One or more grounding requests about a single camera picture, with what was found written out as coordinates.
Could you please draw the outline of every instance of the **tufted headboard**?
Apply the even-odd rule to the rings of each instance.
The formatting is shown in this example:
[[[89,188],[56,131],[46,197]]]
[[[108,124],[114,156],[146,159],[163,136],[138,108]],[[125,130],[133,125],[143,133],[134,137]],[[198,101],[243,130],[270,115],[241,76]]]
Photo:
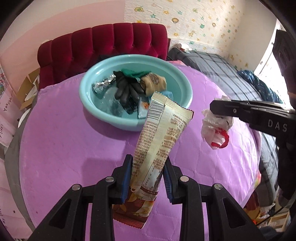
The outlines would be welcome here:
[[[39,89],[87,71],[99,55],[145,54],[165,60],[167,51],[167,31],[161,24],[115,23],[81,29],[39,47]]]

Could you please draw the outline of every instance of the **metal screw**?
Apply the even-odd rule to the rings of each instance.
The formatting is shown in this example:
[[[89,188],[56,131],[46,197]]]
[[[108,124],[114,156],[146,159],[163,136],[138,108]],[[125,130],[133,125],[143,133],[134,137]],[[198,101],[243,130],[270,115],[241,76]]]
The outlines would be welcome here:
[[[182,182],[188,182],[189,181],[189,177],[188,176],[182,176],[182,177],[180,177],[180,180]]]
[[[72,186],[72,190],[73,191],[77,191],[77,190],[79,190],[80,189],[80,185],[79,184],[74,184],[73,186]]]
[[[106,177],[105,181],[108,182],[108,183],[111,183],[111,182],[114,181],[114,177],[111,177],[111,176],[110,177]]]
[[[217,190],[221,190],[223,188],[223,186],[220,183],[216,183],[214,185],[214,188],[216,188]]]

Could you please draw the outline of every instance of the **quilted purple fabric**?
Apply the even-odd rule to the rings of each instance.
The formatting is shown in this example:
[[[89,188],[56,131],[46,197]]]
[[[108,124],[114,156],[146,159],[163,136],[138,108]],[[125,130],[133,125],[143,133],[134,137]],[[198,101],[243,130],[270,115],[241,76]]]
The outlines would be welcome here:
[[[236,119],[229,132],[229,145],[212,150],[201,138],[201,111],[223,92],[197,70],[177,67],[191,82],[190,108],[195,113],[172,149],[170,159],[183,174],[201,184],[221,183],[241,204],[255,180],[260,140],[245,123]],[[78,94],[82,76],[42,89],[23,132],[20,180],[34,225],[41,222],[74,183],[92,185],[110,175],[126,154],[133,154],[139,137],[139,133],[122,131],[96,119],[83,108]],[[179,240],[180,224],[181,206],[170,205],[162,181],[145,227],[140,230],[114,221],[115,239]],[[89,240],[89,219],[86,236]]]

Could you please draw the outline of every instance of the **brown sock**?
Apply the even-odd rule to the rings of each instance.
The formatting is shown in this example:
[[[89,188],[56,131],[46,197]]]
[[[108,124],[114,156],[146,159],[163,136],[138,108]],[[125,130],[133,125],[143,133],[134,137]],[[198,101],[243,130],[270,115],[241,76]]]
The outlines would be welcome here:
[[[152,96],[155,91],[166,90],[165,78],[154,73],[149,73],[141,78],[140,84],[145,90],[147,97]]]

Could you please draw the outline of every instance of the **round table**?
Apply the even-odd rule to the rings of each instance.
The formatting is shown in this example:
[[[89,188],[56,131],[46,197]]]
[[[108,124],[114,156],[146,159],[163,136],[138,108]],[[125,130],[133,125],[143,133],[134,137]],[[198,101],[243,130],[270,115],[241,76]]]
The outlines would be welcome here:
[[[191,82],[190,109],[195,113],[169,155],[172,164],[199,183],[221,183],[241,204],[251,189],[259,164],[252,131],[236,120],[230,130],[231,140],[235,141],[230,140],[224,149],[212,150],[200,136],[201,111],[223,92],[200,72],[177,67]],[[21,189],[35,226],[73,184],[93,185],[111,175],[115,167],[122,165],[126,154],[133,154],[139,137],[139,133],[116,129],[84,109],[78,94],[82,77],[80,74],[42,89],[23,132]],[[86,240],[89,240],[89,217]],[[145,227],[139,230],[114,221],[115,240],[179,240],[180,223],[181,206],[170,205],[162,181]]]

